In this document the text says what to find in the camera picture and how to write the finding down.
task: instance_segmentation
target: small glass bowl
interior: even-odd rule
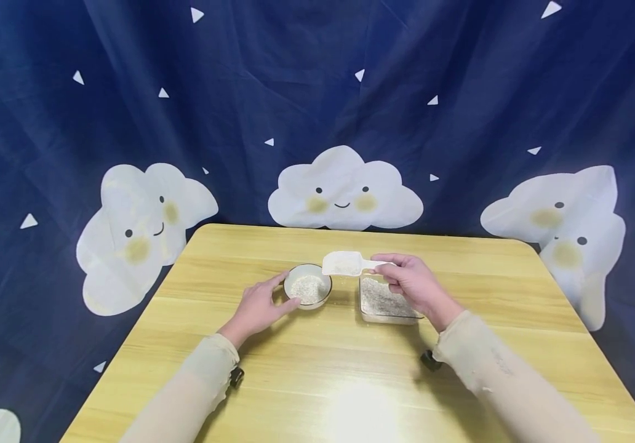
[[[313,265],[312,263],[298,265],[290,270],[290,273],[283,283],[283,289],[285,290],[286,295],[288,295],[288,298],[293,298],[295,296],[293,294],[293,284],[296,280],[300,279],[300,277],[304,276],[316,276],[318,279],[322,280],[322,298],[316,303],[303,304],[303,302],[300,302],[298,309],[303,309],[304,311],[317,309],[327,302],[327,297],[330,295],[330,291],[332,291],[332,278],[328,275],[322,275],[322,266]]]

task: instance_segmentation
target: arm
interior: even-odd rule
[[[598,442],[583,417],[480,317],[464,311],[434,349],[468,391],[490,407],[517,442]]]
[[[229,374],[239,363],[223,335],[206,337],[150,400],[121,443],[193,443],[207,416],[224,400]]]
[[[454,369],[468,391],[495,412],[517,442],[598,442],[583,417],[540,374],[518,358],[482,320],[440,286],[420,258],[375,255],[394,293],[401,293],[439,332],[433,354]]]
[[[239,363],[237,349],[300,306],[293,298],[275,306],[271,295],[288,273],[244,290],[234,316],[220,330],[200,342],[178,372],[136,417],[121,443],[193,443],[204,420],[225,398],[232,370]]]

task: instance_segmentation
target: cloud smile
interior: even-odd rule
[[[162,234],[164,230],[165,230],[165,222],[162,223],[162,228],[160,228],[160,232],[153,234],[153,237],[158,237],[158,235]]]

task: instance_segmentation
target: wooden table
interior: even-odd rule
[[[206,225],[165,278],[62,442],[117,442],[197,343],[234,312],[242,290],[333,250],[404,252],[587,418],[604,442],[635,442],[635,403],[525,243],[509,239]],[[241,349],[237,391],[198,442],[500,442],[499,424],[451,369],[419,355],[437,335],[368,324],[357,280],[333,278],[330,299],[298,311]]]

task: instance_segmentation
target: right hand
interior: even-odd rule
[[[379,265],[374,271],[384,277],[392,293],[403,295],[411,308],[424,314],[438,332],[443,332],[464,311],[421,258],[401,253],[378,253],[372,260],[391,261],[396,265]]]

